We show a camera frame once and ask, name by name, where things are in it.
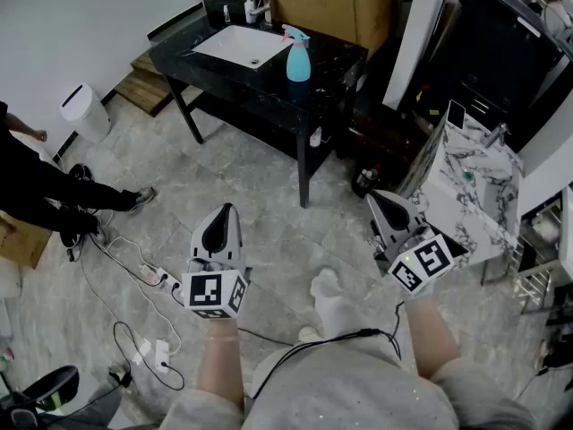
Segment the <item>gray marble tile floor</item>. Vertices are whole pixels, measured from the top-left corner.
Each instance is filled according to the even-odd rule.
[[[184,95],[190,100],[197,93],[188,88]],[[234,127],[196,110],[193,117],[205,136],[205,143],[198,145],[175,103],[155,119],[120,97],[113,98],[107,110],[114,124],[107,138],[98,145],[78,138],[65,153],[64,164],[70,168],[84,162],[98,181],[118,189],[158,189],[158,198],[137,215],[114,215],[112,237],[129,237],[141,245],[145,259],[181,275],[188,269],[192,231],[217,206],[232,202],[241,215],[247,260],[253,267],[241,326],[291,343],[305,325],[320,331],[309,287],[312,277],[330,266],[372,326],[392,329],[400,290],[394,281],[381,279],[365,243],[370,218],[364,201],[350,189],[351,161],[330,155],[312,179],[310,207],[305,210],[298,205],[295,162]],[[102,212],[102,218],[107,220],[109,214]],[[139,269],[133,245],[118,241],[111,252],[130,269]],[[112,335],[114,319],[91,293],[82,266],[90,285],[117,318],[129,323],[139,342],[150,340],[154,346],[161,338],[172,348],[177,345],[169,324],[141,293],[173,322],[182,347],[172,356],[172,366],[183,373],[187,387],[193,387],[204,323],[165,291],[139,289],[90,241],[81,262],[68,262],[58,235],[52,236],[38,268],[24,271],[21,297],[6,300],[14,333],[9,344],[17,357],[10,380],[24,387],[66,364],[103,378],[108,367],[121,360]],[[451,272],[437,285],[436,296],[463,355],[515,397],[535,373],[534,355],[545,320],[542,315],[520,316],[520,307],[501,287],[481,287],[482,269],[478,265]],[[135,354],[121,332],[118,340],[128,356]],[[398,340],[406,367],[414,370],[403,313]],[[248,387],[256,366],[280,346],[241,333],[241,348]],[[154,362],[152,351],[149,359]],[[521,401],[535,413],[540,428],[547,428],[570,400],[563,394],[570,373],[535,378],[524,393]],[[133,367],[133,376],[137,392],[124,400],[124,412],[134,423],[161,419],[177,392],[162,386],[142,365]],[[175,374],[162,377],[179,384]]]

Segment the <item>sink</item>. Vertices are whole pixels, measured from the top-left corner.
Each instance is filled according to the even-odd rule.
[[[508,210],[517,212],[514,168],[509,159],[500,157],[494,148],[486,149],[461,132],[447,130],[447,146],[440,179],[463,204],[471,203],[499,226],[507,224]]]
[[[193,51],[257,69],[286,47],[292,39],[263,30],[230,25],[196,46]]]

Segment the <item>wooden step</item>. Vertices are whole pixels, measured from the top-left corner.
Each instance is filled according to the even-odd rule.
[[[142,69],[129,72],[115,86],[115,91],[152,117],[157,116],[172,98],[162,77]]]
[[[135,59],[132,62],[132,67],[133,70],[143,70],[144,72],[161,76],[161,73],[156,70],[155,65],[153,65],[153,62],[151,61],[151,57],[147,52]]]

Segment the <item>phone screen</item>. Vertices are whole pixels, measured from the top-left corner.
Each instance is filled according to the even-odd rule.
[[[463,129],[466,109],[453,100],[449,103],[448,122]]]

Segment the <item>gray shirt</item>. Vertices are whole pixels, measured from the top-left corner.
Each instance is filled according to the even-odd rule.
[[[293,356],[271,376],[245,418],[232,403],[187,391],[160,430],[533,429],[525,408],[479,367],[459,358],[430,381],[399,364],[328,345]]]

